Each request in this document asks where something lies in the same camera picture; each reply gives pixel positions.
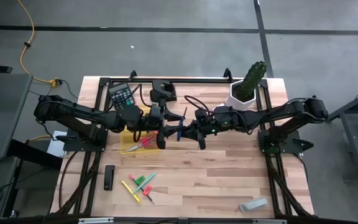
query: calculator screen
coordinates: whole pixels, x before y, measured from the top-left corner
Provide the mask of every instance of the calculator screen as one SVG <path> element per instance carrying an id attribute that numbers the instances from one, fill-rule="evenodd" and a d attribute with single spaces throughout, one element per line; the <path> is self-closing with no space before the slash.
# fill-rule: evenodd
<path id="1" fill-rule="evenodd" d="M 122 88 L 124 88 L 126 86 L 127 86 L 126 83 L 124 83 L 122 85 L 118 85 L 118 86 L 110 88 L 109 91 L 112 93 L 112 92 L 118 91 L 118 90 L 120 90 L 120 89 L 122 89 Z"/>

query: wooden tabletop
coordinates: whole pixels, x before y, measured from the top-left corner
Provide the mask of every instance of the wooden tabletop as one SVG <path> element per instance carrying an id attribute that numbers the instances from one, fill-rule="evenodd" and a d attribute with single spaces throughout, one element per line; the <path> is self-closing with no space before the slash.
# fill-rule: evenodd
<path id="1" fill-rule="evenodd" d="M 272 106 L 287 101 L 284 81 L 281 78 L 269 78 L 268 87 Z M 99 77 L 84 77 L 78 103 L 93 107 L 98 89 Z M 222 103 L 229 93 L 228 84 L 176 83 L 177 101 L 169 102 L 168 108 L 176 114 L 183 114 L 186 106 L 185 124 L 195 119 L 195 107 L 191 106 L 184 95 L 191 95 L 212 109 Z M 150 83 L 143 84 L 142 94 L 146 103 L 150 103 Z M 139 91 L 135 101 L 141 104 Z M 256 110 L 256 104 L 250 106 Z M 110 217 L 210 217 L 210 218 L 272 218 L 272 200 L 264 155 L 259 151 L 257 131 L 252 135 L 227 131 L 217 136 L 207 136 L 206 149 L 199 150 L 198 143 L 181 138 L 176 142 L 176 134 L 167 139 L 166 149 L 155 154 L 124 155 L 120 153 L 119 134 L 109 132 L 106 150 L 102 153 L 94 193 L 92 216 Z M 64 203 L 75 190 L 80 179 L 84 152 L 79 152 L 68 166 L 62 185 Z M 62 169 L 71 153 L 63 160 Z M 283 154 L 283 165 L 288 188 L 310 213 L 313 206 L 310 200 L 308 184 L 302 163 L 291 154 Z M 113 190 L 103 190 L 104 166 L 116 166 Z M 153 187 L 150 197 L 153 205 L 140 192 L 142 199 L 138 204 L 121 184 L 124 180 L 130 188 L 135 178 L 151 173 L 157 175 L 149 182 Z M 58 210 L 58 185 L 55 191 L 51 212 Z M 82 209 L 86 204 L 88 188 L 84 191 Z M 241 213 L 240 203 L 265 197 L 266 207 Z M 284 212 L 281 191 L 278 190 L 280 208 Z"/>

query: concrete floor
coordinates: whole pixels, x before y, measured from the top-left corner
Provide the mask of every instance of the concrete floor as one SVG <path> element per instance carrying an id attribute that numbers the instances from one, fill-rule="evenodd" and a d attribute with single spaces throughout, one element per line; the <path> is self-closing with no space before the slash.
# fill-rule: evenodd
<path id="1" fill-rule="evenodd" d="M 23 0 L 36 25 L 257 29 L 253 0 Z M 260 0 L 266 29 L 358 30 L 358 0 Z M 29 25 L 15 0 L 0 0 L 0 24 Z M 0 30 L 0 65 L 22 73 L 19 56 L 29 31 Z M 226 67 L 241 77 L 264 59 L 259 34 L 153 32 L 51 32 L 35 34 L 25 56 L 35 76 L 59 77 L 78 94 L 85 75 L 220 77 Z M 332 112 L 358 94 L 358 34 L 266 36 L 274 77 L 284 78 L 288 97 L 317 95 Z M 48 86 L 34 85 L 37 93 Z M 52 91 L 74 100 L 66 88 Z M 29 95 L 15 138 L 44 134 Z M 48 123 L 49 130 L 65 130 Z M 342 124 L 308 125 L 301 137 L 315 213 L 358 221 L 358 183 L 342 176 L 357 170 L 347 152 Z"/>

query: eraser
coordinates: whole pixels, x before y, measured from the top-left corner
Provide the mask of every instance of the eraser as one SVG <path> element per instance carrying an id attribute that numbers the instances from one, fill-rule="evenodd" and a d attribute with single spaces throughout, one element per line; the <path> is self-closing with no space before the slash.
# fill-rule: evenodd
<path id="1" fill-rule="evenodd" d="M 266 198 L 253 199 L 249 202 L 239 204 L 240 211 L 246 212 L 267 205 Z"/>

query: cactus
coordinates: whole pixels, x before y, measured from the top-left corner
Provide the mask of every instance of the cactus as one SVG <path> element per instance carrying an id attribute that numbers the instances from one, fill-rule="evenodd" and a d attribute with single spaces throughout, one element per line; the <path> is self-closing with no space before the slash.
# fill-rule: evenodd
<path id="1" fill-rule="evenodd" d="M 246 102 L 254 97 L 254 89 L 266 73 L 266 63 L 256 62 L 248 70 L 242 83 L 234 87 L 234 97 L 241 102 Z"/>

